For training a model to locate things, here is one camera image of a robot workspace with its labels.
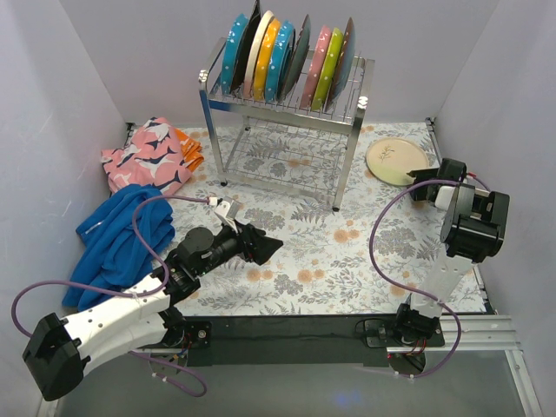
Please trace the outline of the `pink dotted plate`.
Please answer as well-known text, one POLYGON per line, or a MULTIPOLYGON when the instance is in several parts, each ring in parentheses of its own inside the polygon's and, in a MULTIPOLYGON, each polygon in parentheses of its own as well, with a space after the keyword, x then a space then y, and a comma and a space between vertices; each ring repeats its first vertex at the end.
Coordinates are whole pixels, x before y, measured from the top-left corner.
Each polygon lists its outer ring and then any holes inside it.
POLYGON ((320 73, 327 55, 332 31, 327 25, 323 25, 314 48, 314 54, 309 66, 307 79, 301 96, 300 108, 309 109, 314 98, 320 73))

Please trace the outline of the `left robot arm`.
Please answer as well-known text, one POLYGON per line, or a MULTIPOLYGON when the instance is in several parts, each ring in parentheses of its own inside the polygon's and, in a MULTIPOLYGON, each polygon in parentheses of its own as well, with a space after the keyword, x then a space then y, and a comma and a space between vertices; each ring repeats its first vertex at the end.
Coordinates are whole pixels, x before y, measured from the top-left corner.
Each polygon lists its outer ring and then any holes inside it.
POLYGON ((225 225, 218 234, 193 228, 169 253, 168 277, 157 269, 93 308, 63 318, 44 316, 23 351, 42 397, 64 397, 93 369, 129 351, 178 346, 187 330, 176 304, 199 289, 202 276, 235 256, 262 265, 282 245, 251 224, 225 225))

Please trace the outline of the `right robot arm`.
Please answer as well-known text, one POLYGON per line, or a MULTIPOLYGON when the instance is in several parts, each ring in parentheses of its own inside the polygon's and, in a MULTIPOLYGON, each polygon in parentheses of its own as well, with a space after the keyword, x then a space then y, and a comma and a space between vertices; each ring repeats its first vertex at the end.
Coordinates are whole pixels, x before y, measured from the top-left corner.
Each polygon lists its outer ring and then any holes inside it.
POLYGON ((467 174, 465 163, 449 158, 437 169, 408 173, 415 185, 426 184, 412 191, 411 198, 431 202, 446 216, 432 271, 396 313, 393 334, 403 345, 426 341, 437 333, 443 311, 440 303, 475 265, 497 255, 504 242, 510 196, 467 184, 467 174))

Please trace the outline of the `beige plate with sprig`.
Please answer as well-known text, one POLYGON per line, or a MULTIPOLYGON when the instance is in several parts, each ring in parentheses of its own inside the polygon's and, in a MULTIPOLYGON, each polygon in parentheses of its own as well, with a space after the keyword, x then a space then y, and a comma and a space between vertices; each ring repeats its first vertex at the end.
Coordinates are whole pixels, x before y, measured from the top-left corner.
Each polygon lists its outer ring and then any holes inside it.
POLYGON ((367 149, 366 164, 380 181, 405 187, 414 179, 408 173, 429 168, 426 153, 415 143, 399 137, 386 137, 373 142, 367 149))

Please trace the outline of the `teal floral plate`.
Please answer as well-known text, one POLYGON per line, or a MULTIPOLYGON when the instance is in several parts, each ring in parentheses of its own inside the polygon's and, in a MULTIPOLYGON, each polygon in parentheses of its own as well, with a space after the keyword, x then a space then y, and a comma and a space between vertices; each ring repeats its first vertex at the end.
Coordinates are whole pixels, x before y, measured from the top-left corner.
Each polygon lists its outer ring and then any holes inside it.
POLYGON ((328 92, 326 102, 326 111, 331 110, 337 103, 341 92, 345 89, 348 83, 348 77, 351 71, 352 62, 355 53, 355 28, 354 20, 350 17, 347 20, 347 26, 343 34, 343 44, 339 54, 338 63, 334 71, 334 77, 331 87, 328 92))

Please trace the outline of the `lime green dotted plate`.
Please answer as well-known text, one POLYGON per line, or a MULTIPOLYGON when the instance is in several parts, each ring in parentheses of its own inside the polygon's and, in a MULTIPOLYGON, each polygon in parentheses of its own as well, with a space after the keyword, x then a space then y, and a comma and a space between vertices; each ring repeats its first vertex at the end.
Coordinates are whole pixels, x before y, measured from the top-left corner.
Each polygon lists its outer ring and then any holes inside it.
POLYGON ((321 61, 321 72, 311 102, 312 111, 321 110, 326 102, 342 45, 342 32, 338 28, 330 30, 325 27, 325 33, 319 37, 315 51, 321 61))

